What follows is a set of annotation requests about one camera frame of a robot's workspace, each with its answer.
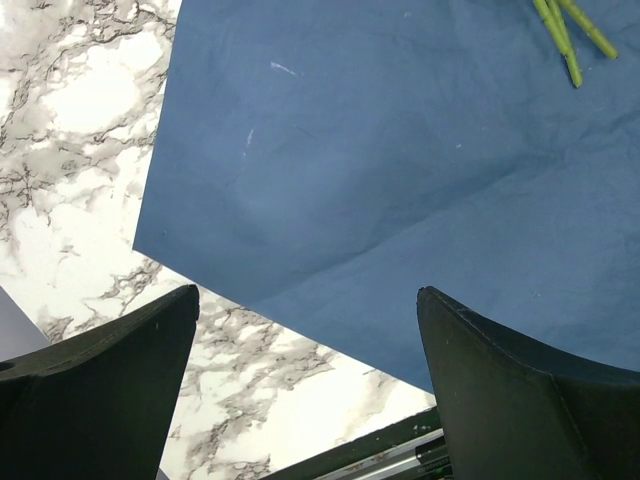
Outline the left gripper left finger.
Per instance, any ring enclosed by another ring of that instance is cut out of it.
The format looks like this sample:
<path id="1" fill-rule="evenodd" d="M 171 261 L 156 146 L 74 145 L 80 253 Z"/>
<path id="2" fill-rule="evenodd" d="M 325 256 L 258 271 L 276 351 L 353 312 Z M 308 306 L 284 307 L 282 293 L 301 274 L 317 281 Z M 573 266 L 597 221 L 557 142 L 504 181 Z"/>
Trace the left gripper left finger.
<path id="1" fill-rule="evenodd" d="M 198 317 L 199 291 L 185 285 L 50 343 L 3 292 L 2 478 L 165 478 Z"/>

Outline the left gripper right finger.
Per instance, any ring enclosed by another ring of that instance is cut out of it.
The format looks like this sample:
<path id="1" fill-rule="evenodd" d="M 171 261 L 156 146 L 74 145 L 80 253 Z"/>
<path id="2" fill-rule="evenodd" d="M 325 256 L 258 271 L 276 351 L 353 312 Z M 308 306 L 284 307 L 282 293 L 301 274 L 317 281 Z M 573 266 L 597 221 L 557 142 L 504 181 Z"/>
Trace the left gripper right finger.
<path id="1" fill-rule="evenodd" d="M 417 316 L 457 479 L 636 479 L 639 375 L 546 345 L 434 287 Z"/>

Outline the blue wrapping paper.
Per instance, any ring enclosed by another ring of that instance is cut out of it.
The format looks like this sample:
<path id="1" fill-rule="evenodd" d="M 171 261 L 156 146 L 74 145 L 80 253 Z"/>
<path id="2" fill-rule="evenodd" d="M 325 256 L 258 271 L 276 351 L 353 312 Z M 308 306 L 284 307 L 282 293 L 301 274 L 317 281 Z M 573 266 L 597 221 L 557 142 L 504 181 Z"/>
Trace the blue wrapping paper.
<path id="1" fill-rule="evenodd" d="M 185 1 L 134 240 L 422 389 L 433 286 L 639 366 L 639 5 L 574 87 L 529 1 Z"/>

